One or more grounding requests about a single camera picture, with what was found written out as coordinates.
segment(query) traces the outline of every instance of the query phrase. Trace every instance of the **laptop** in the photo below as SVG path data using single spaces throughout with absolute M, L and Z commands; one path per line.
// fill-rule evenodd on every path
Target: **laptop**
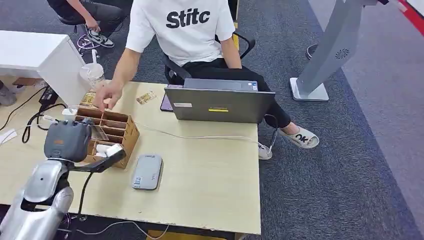
M 188 78 L 183 88 L 165 87 L 165 93 L 178 120 L 251 124 L 263 120 L 275 97 L 258 91 L 255 81 L 219 79 Z

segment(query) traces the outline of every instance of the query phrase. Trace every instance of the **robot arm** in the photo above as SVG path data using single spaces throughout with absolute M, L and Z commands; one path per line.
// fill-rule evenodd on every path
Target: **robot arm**
M 52 240 L 71 207 L 70 171 L 102 173 L 126 154 L 116 144 L 101 161 L 77 167 L 87 157 L 93 122 L 52 124 L 44 143 L 47 160 L 39 163 L 0 224 L 0 240 Z

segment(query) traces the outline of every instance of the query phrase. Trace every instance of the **stool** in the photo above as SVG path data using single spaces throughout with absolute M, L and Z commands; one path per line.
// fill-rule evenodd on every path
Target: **stool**
M 85 27 L 86 21 L 83 18 L 76 19 L 76 20 L 68 20 L 68 19 L 59 17 L 59 21 L 61 21 L 65 25 L 74 26 L 74 28 L 73 28 L 74 34 L 77 33 L 77 26 L 78 25 L 83 29 L 83 32 L 85 34 L 82 35 L 81 37 L 79 37 L 78 41 L 76 41 L 76 45 L 78 46 L 78 52 L 81 56 L 84 56 L 83 50 L 91 50 L 91 49 L 95 49 L 98 46 L 100 46 L 98 43 L 91 41 L 90 38 L 87 36 L 88 33 L 87 33 L 86 27 Z

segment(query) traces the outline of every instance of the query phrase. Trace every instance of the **black pants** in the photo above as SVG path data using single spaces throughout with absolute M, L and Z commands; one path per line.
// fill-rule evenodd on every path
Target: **black pants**
M 117 6 L 106 5 L 91 0 L 79 0 L 85 9 L 96 20 L 100 21 L 100 34 L 109 37 L 115 29 L 124 21 L 126 15 L 122 9 Z M 75 15 L 66 19 L 82 19 L 83 17 L 77 12 Z
M 243 69 L 231 69 L 227 67 L 224 59 L 218 58 L 212 62 L 189 62 L 182 66 L 187 72 L 196 79 L 221 79 L 221 80 L 246 80 L 256 81 L 257 89 L 261 92 L 271 92 L 268 84 L 265 82 L 264 77 L 253 72 L 243 66 Z M 278 125 L 279 128 L 284 128 L 289 125 L 292 121 L 290 116 L 274 101 L 269 107 L 266 114 L 273 115 L 265 116 L 265 121 L 268 125 L 275 128 Z

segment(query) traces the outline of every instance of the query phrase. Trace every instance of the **gray stand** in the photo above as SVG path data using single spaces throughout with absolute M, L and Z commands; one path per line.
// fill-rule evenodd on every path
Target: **gray stand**
M 325 33 L 312 59 L 299 77 L 290 78 L 296 101 L 329 100 L 325 82 L 356 52 L 362 8 L 375 6 L 378 0 L 336 0 Z

